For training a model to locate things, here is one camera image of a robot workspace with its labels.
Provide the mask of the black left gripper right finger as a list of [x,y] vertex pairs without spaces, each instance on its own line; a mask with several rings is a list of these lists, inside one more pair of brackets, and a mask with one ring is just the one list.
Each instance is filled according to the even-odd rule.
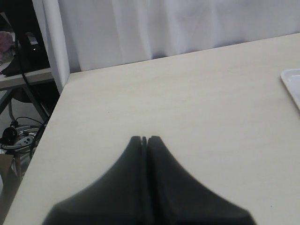
[[195,179],[159,136],[148,140],[147,176],[157,225],[254,225],[251,214]]

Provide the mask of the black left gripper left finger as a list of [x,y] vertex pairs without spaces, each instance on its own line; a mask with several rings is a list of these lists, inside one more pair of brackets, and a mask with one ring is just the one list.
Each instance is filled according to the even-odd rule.
[[57,203],[44,225],[145,225],[145,137],[131,137],[114,165],[97,181]]

